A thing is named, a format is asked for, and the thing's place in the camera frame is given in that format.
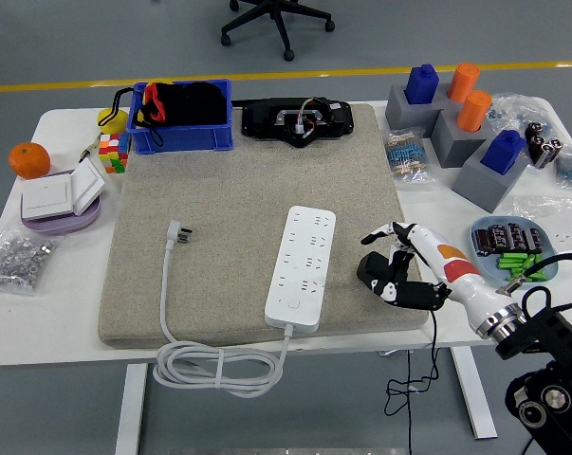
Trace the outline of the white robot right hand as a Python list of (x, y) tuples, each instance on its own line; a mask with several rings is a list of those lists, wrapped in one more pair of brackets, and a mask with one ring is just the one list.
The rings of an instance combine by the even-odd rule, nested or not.
[[(519, 305), (499, 293), (477, 267), (441, 234), (419, 224), (390, 222), (366, 235), (365, 246), (394, 236), (388, 257), (372, 251), (360, 260), (357, 276), (386, 303), (405, 309), (440, 309), (445, 300), (461, 304), (470, 328), (481, 338), (496, 335), (521, 315)], [(436, 282), (412, 282), (408, 266), (417, 257), (433, 272)]]

